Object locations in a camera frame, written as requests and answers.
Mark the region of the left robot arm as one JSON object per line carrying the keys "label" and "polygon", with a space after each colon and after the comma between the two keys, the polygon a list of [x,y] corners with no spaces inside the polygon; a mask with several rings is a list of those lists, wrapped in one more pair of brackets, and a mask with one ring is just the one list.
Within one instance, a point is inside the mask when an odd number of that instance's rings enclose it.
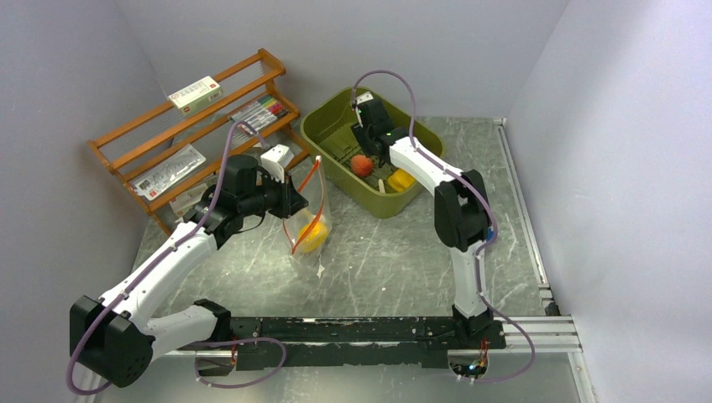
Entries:
{"label": "left robot arm", "polygon": [[83,392],[73,382],[77,364],[108,385],[126,387],[170,351],[188,345],[220,349],[235,342],[231,312],[206,299],[176,314],[153,315],[188,274],[243,231],[246,217],[290,218],[307,207],[287,172],[292,159],[282,146],[258,159],[228,157],[217,183],[149,260],[97,299],[83,296],[73,304],[65,382],[74,393]]}

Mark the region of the orange toy peach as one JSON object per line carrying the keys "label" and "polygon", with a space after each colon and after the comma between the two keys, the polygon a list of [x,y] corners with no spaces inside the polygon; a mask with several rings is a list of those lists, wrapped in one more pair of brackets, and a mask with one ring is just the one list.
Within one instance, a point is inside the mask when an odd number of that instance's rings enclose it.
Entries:
{"label": "orange toy peach", "polygon": [[373,172],[374,162],[366,155],[356,154],[350,160],[350,169],[357,177],[366,178]]}

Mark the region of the clear zip top bag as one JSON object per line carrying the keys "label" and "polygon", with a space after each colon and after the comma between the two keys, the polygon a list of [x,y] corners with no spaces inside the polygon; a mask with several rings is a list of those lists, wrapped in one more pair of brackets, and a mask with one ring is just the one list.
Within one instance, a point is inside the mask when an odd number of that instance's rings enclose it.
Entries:
{"label": "clear zip top bag", "polygon": [[[322,251],[329,235],[332,233],[332,218],[327,196],[326,176],[323,169],[322,156],[318,155],[311,168],[302,180],[293,180],[295,188],[307,199],[308,207],[295,216],[282,220],[282,229],[289,244],[289,262],[296,275],[302,280],[320,278]],[[324,244],[316,251],[300,254],[296,251],[299,232],[306,225],[312,227],[317,222],[328,226],[328,236]]]}

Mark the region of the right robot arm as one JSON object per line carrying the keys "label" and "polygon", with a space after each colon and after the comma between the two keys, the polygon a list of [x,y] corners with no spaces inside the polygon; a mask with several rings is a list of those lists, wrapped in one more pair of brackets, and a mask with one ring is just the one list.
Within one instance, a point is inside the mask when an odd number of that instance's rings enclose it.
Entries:
{"label": "right robot arm", "polygon": [[483,301],[482,249],[490,241],[491,209],[481,174],[463,171],[436,156],[414,135],[414,125],[398,127],[385,105],[367,92],[351,101],[357,122],[351,129],[368,156],[405,171],[433,198],[434,228],[448,248],[455,275],[453,337],[465,348],[484,344],[493,313]]}

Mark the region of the yellow toy bell pepper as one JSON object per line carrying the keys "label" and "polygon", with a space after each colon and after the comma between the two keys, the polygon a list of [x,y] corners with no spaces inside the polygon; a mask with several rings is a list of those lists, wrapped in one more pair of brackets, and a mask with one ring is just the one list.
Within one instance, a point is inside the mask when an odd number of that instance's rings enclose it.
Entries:
{"label": "yellow toy bell pepper", "polygon": [[397,169],[387,178],[388,185],[395,192],[403,192],[415,182],[415,178],[403,169]]}

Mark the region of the yellow toy mango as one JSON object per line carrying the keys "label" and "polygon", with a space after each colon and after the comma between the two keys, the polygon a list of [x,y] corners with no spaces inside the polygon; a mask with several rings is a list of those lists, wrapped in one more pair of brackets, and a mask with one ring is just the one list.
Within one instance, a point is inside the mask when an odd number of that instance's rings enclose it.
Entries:
{"label": "yellow toy mango", "polygon": [[296,251],[300,254],[316,251],[324,244],[328,233],[328,226],[324,222],[317,222],[313,227],[306,225],[299,232]]}

